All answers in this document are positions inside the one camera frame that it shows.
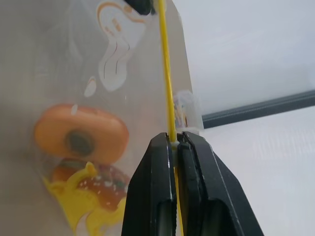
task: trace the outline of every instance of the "clear plastic bag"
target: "clear plastic bag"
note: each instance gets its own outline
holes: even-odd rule
[[[129,178],[167,132],[158,14],[123,0],[4,1],[0,232],[118,236]],[[191,89],[169,3],[173,83]]]
[[[74,1],[41,39],[34,156],[77,235],[120,234],[129,178],[167,131],[161,62],[158,18],[122,0]]]
[[[178,91],[175,94],[174,108],[177,132],[190,131],[198,134],[203,130],[199,102],[189,90]]]

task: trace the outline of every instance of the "donut hole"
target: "donut hole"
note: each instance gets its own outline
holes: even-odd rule
[[[85,157],[91,155],[94,151],[94,142],[93,139],[87,132],[81,130],[72,130],[70,131],[65,138],[67,148],[81,156]]]

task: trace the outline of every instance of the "transparent plastic sheet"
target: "transparent plastic sheet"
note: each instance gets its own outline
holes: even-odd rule
[[[12,189],[1,193],[7,235],[120,235],[128,180],[150,139],[167,132],[157,14],[140,16],[122,0],[103,12],[103,3],[71,1],[52,20],[53,9],[33,1],[41,13],[30,22],[31,7],[9,7],[31,44],[21,65],[34,73],[13,84],[20,97],[6,104],[22,117],[2,117],[4,142],[21,149],[1,162],[2,179],[10,177],[1,185]],[[141,22],[124,28],[130,18]]]
[[[158,17],[122,0],[73,1],[40,41],[34,156],[76,235],[120,235],[129,178],[167,131],[159,41]]]
[[[199,134],[203,130],[200,105],[188,90],[179,91],[174,96],[175,124],[178,133],[190,131]]]

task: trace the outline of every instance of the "black clamp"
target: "black clamp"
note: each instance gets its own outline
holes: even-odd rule
[[[177,139],[174,151],[166,133],[151,140],[129,184],[122,236],[175,236],[173,160],[184,236],[263,236],[239,181],[205,139]]]

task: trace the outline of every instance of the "white background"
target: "white background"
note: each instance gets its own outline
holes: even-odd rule
[[[315,87],[314,0],[173,0],[202,114]]]
[[[266,236],[311,236],[315,107],[204,130],[240,181]]]

